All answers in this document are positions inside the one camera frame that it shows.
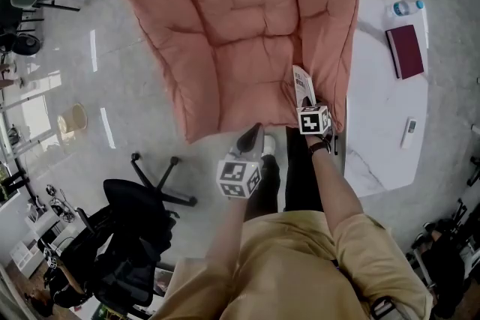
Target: wristwatch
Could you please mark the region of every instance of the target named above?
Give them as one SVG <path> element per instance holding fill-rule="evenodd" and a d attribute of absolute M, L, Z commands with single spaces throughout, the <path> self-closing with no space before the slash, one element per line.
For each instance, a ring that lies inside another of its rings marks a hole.
<path fill-rule="evenodd" d="M 318 151 L 319 149 L 326 149 L 327 152 L 330 154 L 332 152 L 332 148 L 330 146 L 330 143 L 328 140 L 325 140 L 323 137 L 318 136 L 320 139 L 320 142 L 313 144 L 311 147 L 308 148 L 308 151 L 310 152 L 310 155 L 313 156 L 315 151 Z"/>

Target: bottle label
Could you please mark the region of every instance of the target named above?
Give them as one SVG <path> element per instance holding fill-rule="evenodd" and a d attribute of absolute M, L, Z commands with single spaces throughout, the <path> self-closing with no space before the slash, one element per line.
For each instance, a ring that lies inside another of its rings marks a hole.
<path fill-rule="evenodd" d="M 393 4 L 393 11 L 395 12 L 395 15 L 403 16 L 402 12 L 400 11 L 400 2 L 399 1 L 397 1 L 395 4 Z"/>

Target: white cube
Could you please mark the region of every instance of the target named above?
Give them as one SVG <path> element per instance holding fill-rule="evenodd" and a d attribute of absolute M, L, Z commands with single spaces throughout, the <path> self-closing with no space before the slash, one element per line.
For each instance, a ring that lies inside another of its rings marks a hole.
<path fill-rule="evenodd" d="M 227 197 L 248 199 L 260 184 L 260 164 L 240 160 L 220 160 L 217 167 L 217 185 Z"/>
<path fill-rule="evenodd" d="M 302 135 L 323 135 L 330 127 L 327 106 L 297 108 L 298 128 Z"/>

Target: marble tabletop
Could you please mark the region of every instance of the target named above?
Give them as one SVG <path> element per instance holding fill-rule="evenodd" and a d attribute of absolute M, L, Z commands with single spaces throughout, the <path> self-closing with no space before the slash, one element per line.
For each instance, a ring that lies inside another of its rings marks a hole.
<path fill-rule="evenodd" d="M 346 96 L 345 178 L 358 196 L 411 184 L 422 149 L 428 98 L 428 33 L 422 12 L 394 16 L 396 0 L 360 0 Z M 424 73 L 397 79 L 385 31 L 412 24 Z M 417 125 L 409 149 L 401 148 L 408 117 Z"/>

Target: black wristband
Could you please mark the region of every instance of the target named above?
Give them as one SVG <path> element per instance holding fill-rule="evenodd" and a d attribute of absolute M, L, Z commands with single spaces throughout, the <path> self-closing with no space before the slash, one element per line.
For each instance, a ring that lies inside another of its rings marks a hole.
<path fill-rule="evenodd" d="M 319 149 L 326 149 L 328 153 L 331 152 L 330 149 L 330 144 L 324 139 L 320 139 L 321 142 L 315 143 L 311 147 L 308 148 L 308 151 L 310 152 L 310 155 L 313 156 L 315 151 L 318 151 Z"/>

